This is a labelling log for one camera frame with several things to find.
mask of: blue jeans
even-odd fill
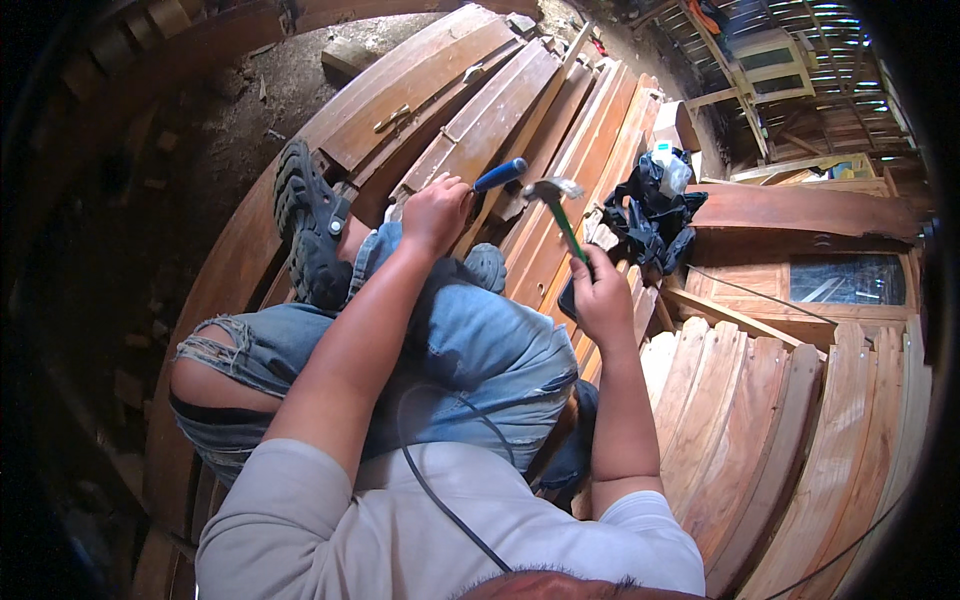
[[[386,223],[367,237],[357,254],[348,300],[394,252],[400,233],[400,223]],[[549,317],[472,281],[464,265],[451,258],[434,265],[396,367],[374,407],[362,460],[402,443],[464,442],[488,448],[522,473],[557,422],[577,380],[577,360],[566,332]],[[299,303],[217,317],[198,325],[178,346],[177,357],[200,361],[283,398],[331,323],[319,309]],[[196,335],[209,324],[226,330],[236,348]],[[260,443],[271,417],[211,423],[176,412],[183,433],[228,485]],[[397,434],[397,419],[404,440]]]

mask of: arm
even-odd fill
[[[430,269],[463,228],[468,191],[459,177],[443,174],[407,201],[396,251],[314,348],[264,441],[310,444],[354,483],[373,405],[394,369]]]
[[[577,324],[600,349],[600,400],[591,460],[593,518],[631,492],[663,493],[660,448],[634,337],[630,286],[596,246],[584,252],[595,273],[573,258]]]

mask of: orange cloth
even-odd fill
[[[717,25],[717,22],[706,16],[704,12],[700,10],[700,3],[697,2],[697,0],[688,0],[688,5],[690,7],[690,12],[693,12],[693,16],[697,17],[697,19],[704,24],[704,27],[707,28],[707,31],[715,36],[720,35],[720,27]]]

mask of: man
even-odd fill
[[[306,146],[288,145],[277,226],[299,297],[337,302],[327,292],[348,288],[335,320],[285,304],[202,324],[180,347],[180,426],[232,484],[201,539],[201,596],[703,594],[696,545],[662,496],[630,289],[604,253],[586,248],[594,281],[571,261],[578,323],[603,357],[596,521],[581,522],[521,476],[577,378],[573,348],[552,320],[493,292],[502,254],[443,258],[469,186],[441,174],[407,201],[402,226],[348,219],[339,240],[324,229],[331,198]]]

